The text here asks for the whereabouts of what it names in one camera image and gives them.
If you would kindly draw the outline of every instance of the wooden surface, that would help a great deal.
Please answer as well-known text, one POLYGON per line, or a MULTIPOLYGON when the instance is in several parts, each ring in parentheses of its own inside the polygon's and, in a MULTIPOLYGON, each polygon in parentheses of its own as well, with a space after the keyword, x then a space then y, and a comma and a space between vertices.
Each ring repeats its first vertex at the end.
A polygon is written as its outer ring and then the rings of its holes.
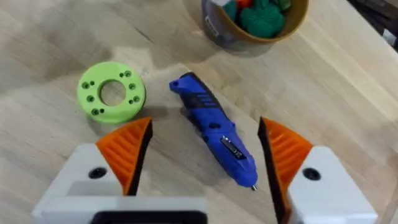
POLYGON ((29 213, 74 148, 117 126, 90 121, 76 84, 108 60, 147 86, 154 137, 139 195, 201 196, 210 223, 275 223, 260 116, 331 147, 390 223, 398 199, 398 56, 344 0, 312 0, 303 26, 263 54, 230 54, 201 30, 199 0, 0 1, 0 223, 29 213), (229 179, 168 82, 193 70, 256 158, 259 190, 229 179))

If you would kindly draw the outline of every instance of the yellow bowl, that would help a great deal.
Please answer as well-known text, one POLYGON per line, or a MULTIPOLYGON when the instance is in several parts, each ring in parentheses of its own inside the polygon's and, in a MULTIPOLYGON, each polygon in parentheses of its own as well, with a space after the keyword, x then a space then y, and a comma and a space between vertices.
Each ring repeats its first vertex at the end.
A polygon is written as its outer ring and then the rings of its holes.
POLYGON ((292 0, 292 5, 289 9, 283 12, 285 16, 285 25, 277 36, 273 38, 255 37, 245 30, 237 26, 225 13, 222 7, 215 7, 215 13, 221 23, 231 32, 237 39, 244 40, 256 44, 269 44, 280 41, 292 35, 302 24, 305 15, 307 14, 309 0, 292 0))

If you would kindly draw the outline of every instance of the mounting hole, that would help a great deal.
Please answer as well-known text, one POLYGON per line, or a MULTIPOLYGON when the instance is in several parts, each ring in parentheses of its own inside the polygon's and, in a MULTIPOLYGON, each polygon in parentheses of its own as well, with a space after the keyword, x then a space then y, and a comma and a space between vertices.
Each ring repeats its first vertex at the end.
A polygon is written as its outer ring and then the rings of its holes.
POLYGON ((305 168, 303 170, 303 175, 305 178, 313 181, 321 179, 321 174, 314 168, 305 168))
POLYGON ((87 96, 87 102, 91 103, 95 100, 94 96, 87 96))
POLYGON ((126 77, 130 77, 130 76, 131 76, 131 71, 129 71, 129 70, 125 71, 125 72, 124 72, 124 75, 125 75, 126 77))
POLYGON ((135 89, 136 89, 136 84, 130 83, 129 89, 130 89, 130 90, 135 90, 135 89))
POLYGON ((91 111, 91 114, 94 115, 94 116, 96 116, 96 115, 99 115, 99 114, 100 114, 100 111, 99 111, 98 109, 93 109, 93 110, 91 111))
POLYGON ((105 83, 101 90, 101 100, 108 106, 116 106, 126 97, 126 87, 119 81, 105 83))
POLYGON ((90 87, 90 84, 88 84, 88 82, 83 82, 83 84, 81 84, 81 87, 83 89, 88 89, 90 87))
POLYGON ((99 179, 99 178, 102 178, 103 176, 105 176, 106 173, 107 173, 106 168, 97 167, 97 168, 90 170, 90 172, 88 173, 88 177, 90 179, 99 179))

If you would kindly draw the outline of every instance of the black grip stripe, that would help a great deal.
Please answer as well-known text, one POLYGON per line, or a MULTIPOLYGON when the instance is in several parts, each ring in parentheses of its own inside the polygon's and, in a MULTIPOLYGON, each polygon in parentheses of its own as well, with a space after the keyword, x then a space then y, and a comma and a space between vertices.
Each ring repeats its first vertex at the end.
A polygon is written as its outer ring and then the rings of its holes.
POLYGON ((258 136, 262 144, 262 150, 264 152, 264 158, 266 160, 268 183, 271 190, 272 201, 274 202, 276 218, 278 223, 282 224, 284 217, 287 214, 287 211, 285 210, 282 192, 280 190, 278 178, 276 176, 274 160, 272 159, 271 148, 267 137, 266 124, 263 122, 262 118, 260 118, 258 136))

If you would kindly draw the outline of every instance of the orange gripper pad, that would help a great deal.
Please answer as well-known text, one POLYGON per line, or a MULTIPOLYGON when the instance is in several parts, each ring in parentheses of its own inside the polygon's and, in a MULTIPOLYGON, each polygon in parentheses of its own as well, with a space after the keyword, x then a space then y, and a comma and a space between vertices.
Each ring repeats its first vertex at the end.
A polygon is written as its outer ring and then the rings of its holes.
POLYGON ((97 141, 96 145, 118 178, 124 195, 135 195, 147 146, 152 138, 152 119, 130 122, 97 141))
POLYGON ((258 132, 266 159, 269 187, 279 224, 288 222, 287 188, 311 151, 312 144, 292 130, 266 118, 258 132))

